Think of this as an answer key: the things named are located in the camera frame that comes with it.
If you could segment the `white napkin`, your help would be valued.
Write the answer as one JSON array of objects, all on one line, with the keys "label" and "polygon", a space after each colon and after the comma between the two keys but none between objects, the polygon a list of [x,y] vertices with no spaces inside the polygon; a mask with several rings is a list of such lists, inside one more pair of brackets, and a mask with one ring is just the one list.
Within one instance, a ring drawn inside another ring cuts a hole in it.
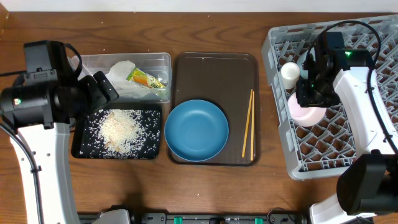
[{"label": "white napkin", "polygon": [[114,64],[106,74],[106,78],[121,97],[143,98],[149,94],[147,88],[126,80],[134,68],[136,65],[129,60],[120,61]]}]

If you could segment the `pink bowl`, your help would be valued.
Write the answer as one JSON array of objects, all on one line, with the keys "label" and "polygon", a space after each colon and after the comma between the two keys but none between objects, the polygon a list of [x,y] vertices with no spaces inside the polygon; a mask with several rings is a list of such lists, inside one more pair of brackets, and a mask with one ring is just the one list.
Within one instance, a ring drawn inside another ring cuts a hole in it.
[{"label": "pink bowl", "polygon": [[303,127],[309,127],[319,123],[326,114],[326,108],[302,108],[298,104],[296,93],[293,93],[288,99],[288,109],[293,121]]}]

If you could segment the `cream plastic cup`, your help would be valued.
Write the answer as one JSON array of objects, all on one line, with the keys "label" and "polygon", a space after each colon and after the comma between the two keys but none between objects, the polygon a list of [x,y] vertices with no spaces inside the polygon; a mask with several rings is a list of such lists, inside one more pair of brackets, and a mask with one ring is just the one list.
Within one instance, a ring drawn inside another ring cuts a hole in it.
[{"label": "cream plastic cup", "polygon": [[300,77],[300,67],[294,62],[285,63],[281,69],[282,83],[286,90],[293,89]]}]

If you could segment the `light blue small bowl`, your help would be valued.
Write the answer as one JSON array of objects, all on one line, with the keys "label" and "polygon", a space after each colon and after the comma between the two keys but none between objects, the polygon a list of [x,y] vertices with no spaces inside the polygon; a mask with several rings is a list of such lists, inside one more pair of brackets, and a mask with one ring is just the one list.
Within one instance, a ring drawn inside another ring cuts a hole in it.
[{"label": "light blue small bowl", "polygon": [[296,64],[299,66],[300,69],[300,77],[303,79],[308,78],[308,71],[303,69],[304,62],[307,58],[308,51],[305,51],[298,59]]}]

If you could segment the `green yellow snack wrapper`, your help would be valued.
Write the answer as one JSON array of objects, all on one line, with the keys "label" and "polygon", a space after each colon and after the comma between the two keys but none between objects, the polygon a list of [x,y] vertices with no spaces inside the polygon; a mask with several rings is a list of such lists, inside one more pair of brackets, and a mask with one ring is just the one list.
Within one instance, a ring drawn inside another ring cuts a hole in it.
[{"label": "green yellow snack wrapper", "polygon": [[163,85],[158,79],[156,79],[152,75],[143,72],[139,68],[134,68],[127,76],[126,80],[129,82],[135,82],[140,85],[144,85],[148,88],[165,88],[165,85]]}]

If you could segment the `grey dishwasher rack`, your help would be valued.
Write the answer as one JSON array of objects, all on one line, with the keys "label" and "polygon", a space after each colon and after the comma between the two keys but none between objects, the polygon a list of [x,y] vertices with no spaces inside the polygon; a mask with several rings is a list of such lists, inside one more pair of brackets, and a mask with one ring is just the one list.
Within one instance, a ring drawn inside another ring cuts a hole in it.
[{"label": "grey dishwasher rack", "polygon": [[343,106],[327,108],[323,119],[313,126],[299,126],[288,109],[294,90],[286,90],[282,84],[281,67],[287,62],[296,63],[325,29],[341,32],[347,48],[367,49],[371,54],[381,51],[375,69],[377,83],[392,122],[397,122],[396,15],[361,18],[357,24],[331,21],[271,28],[261,53],[274,94],[287,172],[294,180],[339,176],[356,159]]}]

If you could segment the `dark blue plate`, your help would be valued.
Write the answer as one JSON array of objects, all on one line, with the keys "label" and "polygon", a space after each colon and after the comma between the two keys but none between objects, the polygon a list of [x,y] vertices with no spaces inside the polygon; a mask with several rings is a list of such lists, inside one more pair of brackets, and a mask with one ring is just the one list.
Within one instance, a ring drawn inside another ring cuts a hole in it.
[{"label": "dark blue plate", "polygon": [[202,162],[223,150],[229,137],[229,123],[215,104],[188,100],[170,112],[164,136],[176,156],[190,162]]}]

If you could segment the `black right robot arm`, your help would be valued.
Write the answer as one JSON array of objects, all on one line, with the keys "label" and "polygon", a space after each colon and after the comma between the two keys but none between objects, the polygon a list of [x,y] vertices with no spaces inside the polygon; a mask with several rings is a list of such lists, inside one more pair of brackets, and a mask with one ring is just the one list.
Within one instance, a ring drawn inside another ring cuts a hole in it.
[{"label": "black right robot arm", "polygon": [[348,223],[397,211],[397,131],[380,96],[375,61],[366,49],[347,49],[341,32],[323,31],[308,72],[296,86],[301,107],[341,103],[354,138],[356,160],[342,173],[336,194],[310,207],[311,223]]}]

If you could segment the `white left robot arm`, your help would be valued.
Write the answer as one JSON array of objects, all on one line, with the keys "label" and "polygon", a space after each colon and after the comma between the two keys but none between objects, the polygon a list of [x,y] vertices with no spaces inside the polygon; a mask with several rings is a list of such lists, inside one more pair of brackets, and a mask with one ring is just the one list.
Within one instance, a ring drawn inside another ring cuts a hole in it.
[{"label": "white left robot arm", "polygon": [[28,74],[26,84],[1,93],[1,129],[19,160],[28,223],[130,223],[125,208],[79,215],[69,166],[70,121],[118,98],[103,72]]}]

